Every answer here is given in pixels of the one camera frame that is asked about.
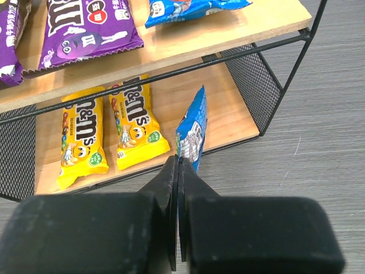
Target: shelf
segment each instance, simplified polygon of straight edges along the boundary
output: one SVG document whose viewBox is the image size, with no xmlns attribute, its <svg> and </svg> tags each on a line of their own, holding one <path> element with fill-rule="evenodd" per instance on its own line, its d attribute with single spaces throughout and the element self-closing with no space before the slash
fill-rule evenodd
<svg viewBox="0 0 365 274">
<path fill-rule="evenodd" d="M 17 51 L 25 70 L 38 67 L 47 17 L 46 1 L 33 3 Z M 145 43 L 143 49 L 25 79 L 18 87 L 0 91 L 0 112 L 304 29 L 311 19 L 299 0 L 254 0 L 241 10 L 146 29 L 148 0 L 133 0 L 130 4 L 138 33 Z"/>
<path fill-rule="evenodd" d="M 193 65 L 199 61 L 195 59 L 167 67 L 154 71 L 151 75 L 177 69 L 179 66 Z M 160 123 L 162 135 L 169 141 L 171 151 L 124 171 L 118 171 L 116 168 L 115 121 L 108 99 L 104 98 L 104 150 L 110 166 L 109 171 L 103 175 L 79 178 L 75 184 L 63 192 L 74 191 L 163 164 L 167 157 L 176 151 L 175 129 L 202 84 L 205 85 L 208 101 L 205 151 L 258 136 L 259 131 L 225 64 L 202 68 L 151 84 L 153 113 Z M 56 100 L 47 102 L 49 103 L 56 103 Z M 46 103 L 40 103 L 38 107 L 45 105 Z M 36 118 L 36 194 L 61 193 L 56 182 L 60 170 L 61 122 L 62 110 L 54 111 L 52 115 L 39 115 Z"/>
</svg>

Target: purple m&m's bag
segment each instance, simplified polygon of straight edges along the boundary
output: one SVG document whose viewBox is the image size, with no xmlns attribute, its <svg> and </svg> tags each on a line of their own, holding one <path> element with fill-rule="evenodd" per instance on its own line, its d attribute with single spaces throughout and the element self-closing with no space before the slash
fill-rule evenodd
<svg viewBox="0 0 365 274">
<path fill-rule="evenodd" d="M 143 47 L 127 0 L 47 0 L 38 69 Z"/>
<path fill-rule="evenodd" d="M 22 83 L 22 70 L 15 51 L 27 23 L 31 0 L 0 0 L 0 80 L 8 86 Z"/>
</svg>

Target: metal mesh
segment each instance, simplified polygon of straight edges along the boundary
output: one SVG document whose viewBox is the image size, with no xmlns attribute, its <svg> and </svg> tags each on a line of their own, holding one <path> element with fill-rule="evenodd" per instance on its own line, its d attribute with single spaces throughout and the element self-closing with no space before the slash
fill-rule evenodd
<svg viewBox="0 0 365 274">
<path fill-rule="evenodd" d="M 35 105 L 0 114 L 0 120 L 35 110 Z M 34 194 L 35 117 L 0 126 L 0 197 L 22 200 Z"/>
<path fill-rule="evenodd" d="M 221 55 L 225 57 L 254 47 L 253 44 L 236 47 L 222 51 Z M 261 134 L 265 132 L 280 97 L 280 84 L 275 82 L 264 62 L 263 56 L 257 53 L 226 62 Z"/>
</svg>

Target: snack package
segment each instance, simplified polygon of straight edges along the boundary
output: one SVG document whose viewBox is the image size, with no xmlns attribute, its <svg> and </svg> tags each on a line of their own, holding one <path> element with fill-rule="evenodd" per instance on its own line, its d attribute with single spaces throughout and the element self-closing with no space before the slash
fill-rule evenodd
<svg viewBox="0 0 365 274">
<path fill-rule="evenodd" d="M 103 87 L 89 88 L 65 96 L 62 101 L 103 90 Z M 108 169 L 103 150 L 103 98 L 64 108 L 59 188 L 66 189 L 77 177 L 106 173 Z"/>
<path fill-rule="evenodd" d="M 0 80 L 8 86 L 16 86 L 23 81 L 23 67 L 15 49 L 30 10 L 31 0 L 0 0 Z"/>
<path fill-rule="evenodd" d="M 128 0 L 46 0 L 38 69 L 143 47 Z"/>
<path fill-rule="evenodd" d="M 176 130 L 177 156 L 188 158 L 196 172 L 203 152 L 207 121 L 206 96 L 203 86 L 195 95 Z"/>
<path fill-rule="evenodd" d="M 112 87 L 130 84 L 148 75 L 137 76 Z M 160 125 L 153 116 L 149 84 L 129 88 L 109 95 L 117 133 L 117 166 L 124 170 L 150 160 L 170 150 L 169 143 L 160 132 Z"/>
<path fill-rule="evenodd" d="M 187 21 L 217 13 L 237 10 L 251 4 L 248 0 L 149 0 L 149 17 L 146 28 L 163 23 Z"/>
</svg>

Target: blue snack bag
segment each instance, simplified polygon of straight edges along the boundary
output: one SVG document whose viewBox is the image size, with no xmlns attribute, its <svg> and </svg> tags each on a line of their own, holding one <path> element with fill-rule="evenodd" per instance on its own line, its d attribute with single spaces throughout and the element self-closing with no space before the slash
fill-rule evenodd
<svg viewBox="0 0 365 274">
<path fill-rule="evenodd" d="M 197 19 L 221 10 L 238 10 L 249 4 L 248 0 L 149 0 L 145 26 Z"/>
<path fill-rule="evenodd" d="M 188 158 L 196 172 L 203 152 L 207 121 L 206 96 L 202 86 L 176 129 L 177 156 Z"/>
</svg>

